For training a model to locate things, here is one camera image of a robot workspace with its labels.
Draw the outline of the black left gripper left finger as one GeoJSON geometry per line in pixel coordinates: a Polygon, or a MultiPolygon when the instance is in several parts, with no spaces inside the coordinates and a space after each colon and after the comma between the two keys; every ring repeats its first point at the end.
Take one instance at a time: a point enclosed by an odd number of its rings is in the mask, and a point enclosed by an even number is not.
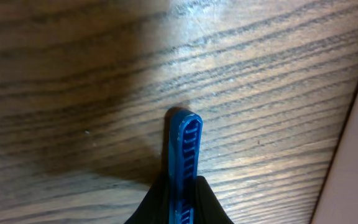
{"type": "Polygon", "coordinates": [[[168,224],[168,184],[168,179],[157,179],[125,224],[168,224]]]}

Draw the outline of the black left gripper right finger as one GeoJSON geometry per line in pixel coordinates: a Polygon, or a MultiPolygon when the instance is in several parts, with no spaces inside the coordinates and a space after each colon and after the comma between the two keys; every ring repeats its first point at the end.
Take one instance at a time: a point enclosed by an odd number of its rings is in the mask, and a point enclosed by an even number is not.
{"type": "Polygon", "coordinates": [[[234,224],[203,176],[197,176],[194,197],[195,224],[234,224]]]}

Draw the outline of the blue disposable razor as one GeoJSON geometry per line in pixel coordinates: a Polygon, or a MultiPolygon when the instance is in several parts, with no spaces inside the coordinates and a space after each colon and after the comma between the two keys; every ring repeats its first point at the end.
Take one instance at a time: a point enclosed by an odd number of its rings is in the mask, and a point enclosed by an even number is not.
{"type": "Polygon", "coordinates": [[[177,111],[170,120],[168,142],[169,224],[194,222],[195,182],[203,127],[190,110],[177,111]]]}

